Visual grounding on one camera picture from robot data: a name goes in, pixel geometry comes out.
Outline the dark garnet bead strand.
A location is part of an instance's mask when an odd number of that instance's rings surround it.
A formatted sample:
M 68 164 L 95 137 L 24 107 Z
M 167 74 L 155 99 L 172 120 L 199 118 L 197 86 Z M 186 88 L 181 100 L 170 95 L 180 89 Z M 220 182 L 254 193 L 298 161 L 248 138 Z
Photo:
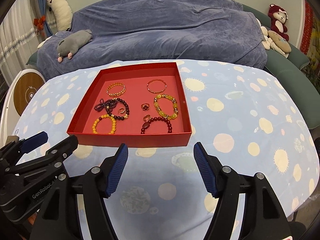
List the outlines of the dark garnet bead strand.
M 100 102 L 94 106 L 94 110 L 100 112 L 104 109 L 107 112 L 111 112 L 116 107 L 117 103 L 117 99 L 108 99 L 106 101 L 104 99 L 100 99 Z

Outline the thin gold bangle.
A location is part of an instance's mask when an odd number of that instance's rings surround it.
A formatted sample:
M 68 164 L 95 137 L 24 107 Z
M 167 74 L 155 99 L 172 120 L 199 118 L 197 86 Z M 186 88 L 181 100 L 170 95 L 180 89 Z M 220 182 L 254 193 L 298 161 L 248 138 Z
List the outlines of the thin gold bangle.
M 147 83 L 146 88 L 152 94 L 159 94 L 167 89 L 167 83 L 162 79 L 153 79 Z

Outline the planet print blue sheet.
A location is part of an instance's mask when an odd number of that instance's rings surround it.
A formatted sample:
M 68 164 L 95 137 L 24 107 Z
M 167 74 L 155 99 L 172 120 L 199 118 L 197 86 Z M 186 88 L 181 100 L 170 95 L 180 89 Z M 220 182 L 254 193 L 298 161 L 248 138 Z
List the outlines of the planet print blue sheet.
M 208 154 L 240 174 L 262 172 L 288 217 L 311 196 L 319 159 L 303 117 L 280 82 L 263 70 L 216 61 L 176 60 L 192 134 L 186 147 L 131 148 L 119 186 L 105 201 L 119 239 L 203 239 L 217 199 L 207 193 L 193 158 Z M 67 127 L 100 70 L 151 61 L 114 61 L 48 80 L 13 134 L 45 131 L 40 157 L 67 137 Z

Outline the red shallow cardboard box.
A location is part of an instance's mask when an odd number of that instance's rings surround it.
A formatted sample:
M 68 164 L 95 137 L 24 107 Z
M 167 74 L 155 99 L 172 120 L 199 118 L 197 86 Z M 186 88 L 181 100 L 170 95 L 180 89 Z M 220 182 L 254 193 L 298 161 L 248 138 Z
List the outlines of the red shallow cardboard box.
M 167 83 L 152 94 L 150 80 Z M 94 106 L 117 99 L 116 107 L 97 112 Z M 135 63 L 102 69 L 89 86 L 67 128 L 82 145 L 118 147 L 186 146 L 191 137 L 187 101 L 175 62 Z

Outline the grey mouse plush toy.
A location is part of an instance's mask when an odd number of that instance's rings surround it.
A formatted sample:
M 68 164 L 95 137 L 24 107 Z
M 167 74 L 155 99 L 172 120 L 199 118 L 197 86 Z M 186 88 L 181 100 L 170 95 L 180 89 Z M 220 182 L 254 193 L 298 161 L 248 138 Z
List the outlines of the grey mouse plush toy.
M 57 45 L 57 61 L 61 63 L 65 57 L 69 60 L 78 52 L 80 48 L 92 41 L 92 32 L 89 29 L 72 33 Z

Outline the beige cookie plush cushion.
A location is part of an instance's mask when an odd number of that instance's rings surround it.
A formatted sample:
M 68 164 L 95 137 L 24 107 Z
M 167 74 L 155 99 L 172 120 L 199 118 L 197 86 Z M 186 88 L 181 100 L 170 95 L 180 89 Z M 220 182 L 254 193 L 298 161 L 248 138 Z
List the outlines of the beige cookie plush cushion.
M 281 35 L 275 31 L 269 30 L 268 36 L 271 38 L 273 43 L 281 49 L 285 54 L 291 53 L 292 49 L 287 40 L 285 40 Z

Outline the white sheep plush toy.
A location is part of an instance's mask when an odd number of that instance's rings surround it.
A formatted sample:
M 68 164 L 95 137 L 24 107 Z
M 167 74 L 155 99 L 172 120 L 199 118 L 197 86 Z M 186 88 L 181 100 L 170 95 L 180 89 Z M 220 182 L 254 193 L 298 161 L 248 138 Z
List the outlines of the white sheep plush toy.
M 49 11 L 53 12 L 58 31 L 65 31 L 71 27 L 73 13 L 66 0 L 47 0 Z

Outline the blue grey blanket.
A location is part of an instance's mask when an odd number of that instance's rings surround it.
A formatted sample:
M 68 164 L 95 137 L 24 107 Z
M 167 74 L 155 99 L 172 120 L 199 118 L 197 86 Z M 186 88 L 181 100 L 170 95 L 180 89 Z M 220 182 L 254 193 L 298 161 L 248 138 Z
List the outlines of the blue grey blanket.
M 92 40 L 57 60 L 61 40 L 80 30 Z M 103 0 L 76 11 L 69 31 L 37 52 L 45 79 L 113 61 L 191 59 L 263 69 L 267 53 L 256 17 L 234 0 Z

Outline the red monkey plush toy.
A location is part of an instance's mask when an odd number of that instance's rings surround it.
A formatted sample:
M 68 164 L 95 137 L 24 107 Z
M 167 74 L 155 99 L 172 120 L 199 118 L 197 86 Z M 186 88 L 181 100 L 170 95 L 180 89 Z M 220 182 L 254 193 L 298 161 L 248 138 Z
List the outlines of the red monkey plush toy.
M 280 6 L 271 4 L 268 16 L 271 19 L 271 30 L 278 33 L 286 41 L 289 41 L 289 35 L 287 35 L 287 27 L 285 23 L 288 19 L 287 12 Z

